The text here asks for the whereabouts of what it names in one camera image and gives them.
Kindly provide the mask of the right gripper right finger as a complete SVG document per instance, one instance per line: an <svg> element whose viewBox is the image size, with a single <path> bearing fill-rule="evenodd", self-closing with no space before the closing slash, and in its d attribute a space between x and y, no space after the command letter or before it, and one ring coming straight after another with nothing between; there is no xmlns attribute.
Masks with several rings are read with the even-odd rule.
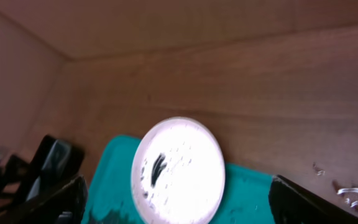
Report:
<svg viewBox="0 0 358 224"><path fill-rule="evenodd" d="M268 202L275 223L356 223L358 217L292 182L273 176Z"/></svg>

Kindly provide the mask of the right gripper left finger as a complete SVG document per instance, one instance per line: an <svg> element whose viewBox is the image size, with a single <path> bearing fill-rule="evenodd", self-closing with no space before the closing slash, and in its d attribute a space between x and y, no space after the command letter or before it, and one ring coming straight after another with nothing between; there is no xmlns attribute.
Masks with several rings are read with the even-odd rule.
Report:
<svg viewBox="0 0 358 224"><path fill-rule="evenodd" d="M77 174L3 212L0 224L81 223L87 199L85 178Z"/></svg>

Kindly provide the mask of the white plate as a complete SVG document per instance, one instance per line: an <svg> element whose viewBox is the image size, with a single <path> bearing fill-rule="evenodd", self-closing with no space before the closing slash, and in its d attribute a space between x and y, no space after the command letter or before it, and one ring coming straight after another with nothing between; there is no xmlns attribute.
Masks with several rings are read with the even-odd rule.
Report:
<svg viewBox="0 0 358 224"><path fill-rule="evenodd" d="M131 168L131 194L144 223L209 223L223 199L225 164L211 131L173 117L141 139Z"/></svg>

